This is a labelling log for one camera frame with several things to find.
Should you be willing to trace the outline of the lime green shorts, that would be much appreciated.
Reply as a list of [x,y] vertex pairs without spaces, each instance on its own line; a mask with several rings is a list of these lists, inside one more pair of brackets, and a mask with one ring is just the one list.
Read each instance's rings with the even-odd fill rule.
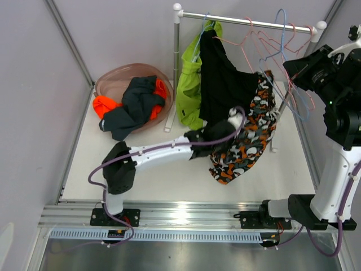
[[192,130],[203,127],[199,117],[201,105],[201,65],[199,33],[185,49],[176,93],[176,111],[181,124]]

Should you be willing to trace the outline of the light blue hanger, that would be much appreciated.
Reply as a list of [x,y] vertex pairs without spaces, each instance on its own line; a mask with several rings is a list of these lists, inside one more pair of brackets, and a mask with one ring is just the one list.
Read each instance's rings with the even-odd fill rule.
[[199,58],[199,55],[200,55],[200,49],[199,49],[199,44],[200,44],[200,40],[201,40],[201,36],[202,34],[206,31],[206,30],[210,30],[210,29],[213,29],[214,28],[214,25],[215,25],[215,22],[214,21],[210,21],[209,23],[207,23],[207,18],[208,18],[208,15],[209,13],[207,12],[202,20],[202,30],[199,34],[199,37],[198,37],[198,40],[196,42],[196,45],[195,45],[195,48],[193,50],[193,53],[192,53],[192,62],[196,62]]

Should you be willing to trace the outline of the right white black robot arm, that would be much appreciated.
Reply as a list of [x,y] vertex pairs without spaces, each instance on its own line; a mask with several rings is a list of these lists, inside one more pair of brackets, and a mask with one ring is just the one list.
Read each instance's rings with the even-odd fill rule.
[[315,194],[291,194],[265,200],[258,223],[270,228],[279,218],[292,219],[309,230],[329,225],[353,231],[351,205],[360,172],[360,46],[322,46],[309,56],[283,64],[293,83],[311,90],[325,105],[323,115],[331,150]]

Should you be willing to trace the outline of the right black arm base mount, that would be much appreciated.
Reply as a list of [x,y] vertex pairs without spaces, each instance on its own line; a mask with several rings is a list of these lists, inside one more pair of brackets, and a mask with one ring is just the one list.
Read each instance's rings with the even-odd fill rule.
[[263,200],[257,211],[240,211],[233,215],[240,221],[242,229],[290,230],[292,223],[285,217],[271,217],[268,211],[268,202]]

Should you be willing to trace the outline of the pink hanger with navy shorts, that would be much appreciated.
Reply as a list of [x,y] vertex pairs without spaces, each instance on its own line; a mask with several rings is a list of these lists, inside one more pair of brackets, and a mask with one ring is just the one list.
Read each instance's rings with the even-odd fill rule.
[[264,62],[265,67],[268,69],[268,65],[267,65],[267,59],[271,58],[274,63],[277,65],[277,67],[279,68],[279,70],[283,73],[284,77],[287,79],[287,84],[288,84],[288,89],[287,89],[287,94],[291,93],[291,90],[293,89],[294,85],[292,83],[292,81],[290,80],[285,68],[276,60],[276,57],[278,55],[279,59],[281,60],[282,63],[284,63],[287,60],[287,56],[284,52],[284,50],[288,50],[290,52],[293,53],[293,51],[291,49],[287,48],[287,45],[290,43],[290,41],[295,37],[296,35],[296,27],[293,23],[289,23],[288,26],[292,27],[292,36],[289,39],[288,42],[284,42],[284,32],[281,33],[281,39],[280,40],[276,40],[273,39],[272,37],[270,37],[266,32],[259,30],[257,32],[252,31],[251,32],[251,38],[253,40],[253,36],[256,36],[259,40],[259,42],[261,44],[263,44],[263,47],[265,48],[265,50],[268,52],[268,55],[263,55],[259,49],[257,48],[258,45],[256,42],[254,42],[255,47],[257,48],[257,51],[259,53],[259,55],[261,56],[261,61]]

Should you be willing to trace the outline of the orange shorts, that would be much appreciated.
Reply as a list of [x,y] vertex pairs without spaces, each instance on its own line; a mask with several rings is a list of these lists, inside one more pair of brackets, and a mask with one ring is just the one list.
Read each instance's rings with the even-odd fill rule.
[[[161,79],[157,79],[155,83],[155,90],[153,92],[161,96],[162,98],[166,99],[168,96],[166,87],[164,82]],[[93,109],[95,113],[102,119],[104,114],[117,108],[122,107],[122,103],[117,103],[116,101],[112,100],[103,95],[95,95],[95,99],[93,100]],[[157,115],[162,111],[163,106],[155,105],[152,109],[151,115],[149,120],[153,120],[157,117]]]

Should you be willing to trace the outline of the dark navy shorts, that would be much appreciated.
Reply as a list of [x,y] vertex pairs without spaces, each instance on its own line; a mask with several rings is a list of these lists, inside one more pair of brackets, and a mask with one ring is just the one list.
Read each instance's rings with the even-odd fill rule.
[[123,141],[131,132],[143,127],[162,111],[166,91],[157,76],[134,77],[122,96],[121,105],[106,112],[99,123],[103,132],[110,132],[116,141]]

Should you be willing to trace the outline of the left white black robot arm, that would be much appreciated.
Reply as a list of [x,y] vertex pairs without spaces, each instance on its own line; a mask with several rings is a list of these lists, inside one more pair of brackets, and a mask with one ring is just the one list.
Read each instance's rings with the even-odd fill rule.
[[239,134],[243,119],[229,117],[210,128],[192,130],[162,144],[129,147],[117,143],[102,161],[102,174],[107,183],[102,218],[108,225],[118,225],[124,210],[124,193],[134,184],[136,172],[178,160],[191,160],[224,150]]

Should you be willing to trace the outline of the camouflage patterned shorts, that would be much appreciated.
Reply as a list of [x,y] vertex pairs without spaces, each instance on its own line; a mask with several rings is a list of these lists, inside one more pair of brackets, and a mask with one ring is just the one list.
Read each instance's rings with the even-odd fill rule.
[[275,134],[280,112],[273,92],[274,76],[270,70],[257,75],[258,85],[244,127],[228,150],[210,155],[213,167],[209,172],[223,185],[250,170]]

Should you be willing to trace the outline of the black shorts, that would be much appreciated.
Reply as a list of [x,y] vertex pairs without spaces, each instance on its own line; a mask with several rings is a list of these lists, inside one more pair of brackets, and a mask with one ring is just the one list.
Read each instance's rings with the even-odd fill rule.
[[229,110],[242,107],[246,113],[258,88],[258,74],[240,72],[229,61],[214,30],[200,40],[201,105],[199,116],[208,125],[228,118]]

